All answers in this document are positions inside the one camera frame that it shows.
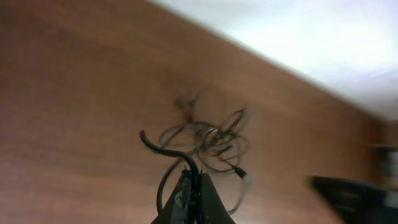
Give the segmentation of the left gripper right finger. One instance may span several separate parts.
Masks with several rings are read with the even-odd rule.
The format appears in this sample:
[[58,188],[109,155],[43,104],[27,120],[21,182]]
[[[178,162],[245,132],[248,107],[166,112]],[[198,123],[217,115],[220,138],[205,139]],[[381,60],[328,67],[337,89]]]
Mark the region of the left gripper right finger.
[[233,219],[225,209],[220,196],[211,180],[211,177],[206,174],[201,174],[201,189],[198,215],[199,224],[235,224]]

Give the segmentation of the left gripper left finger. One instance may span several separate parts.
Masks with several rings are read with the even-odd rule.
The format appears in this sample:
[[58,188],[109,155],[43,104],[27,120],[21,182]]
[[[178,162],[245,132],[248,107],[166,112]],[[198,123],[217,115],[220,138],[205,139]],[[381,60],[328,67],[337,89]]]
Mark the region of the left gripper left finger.
[[192,175],[184,169],[165,206],[162,206],[162,193],[171,172],[160,181],[157,191],[158,215],[151,224],[192,224],[196,223],[195,209],[192,207]]

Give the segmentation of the black USB cable short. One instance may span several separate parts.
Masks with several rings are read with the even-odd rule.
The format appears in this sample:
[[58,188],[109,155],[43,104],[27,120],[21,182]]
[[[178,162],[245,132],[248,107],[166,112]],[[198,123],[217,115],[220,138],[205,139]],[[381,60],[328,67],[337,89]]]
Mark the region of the black USB cable short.
[[228,214],[236,213],[246,197],[251,180],[241,167],[241,161],[251,145],[241,132],[248,122],[246,108],[232,112],[220,125],[191,120],[163,131],[158,143],[162,147],[188,147],[188,155],[195,156],[202,165],[215,174],[236,174],[241,179],[239,197]]

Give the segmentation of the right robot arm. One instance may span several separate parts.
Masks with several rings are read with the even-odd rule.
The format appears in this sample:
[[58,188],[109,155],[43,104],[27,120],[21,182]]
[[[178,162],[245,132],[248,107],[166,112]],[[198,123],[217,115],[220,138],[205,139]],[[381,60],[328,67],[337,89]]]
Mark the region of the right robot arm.
[[397,207],[378,185],[317,175],[308,184],[345,224],[397,224]]

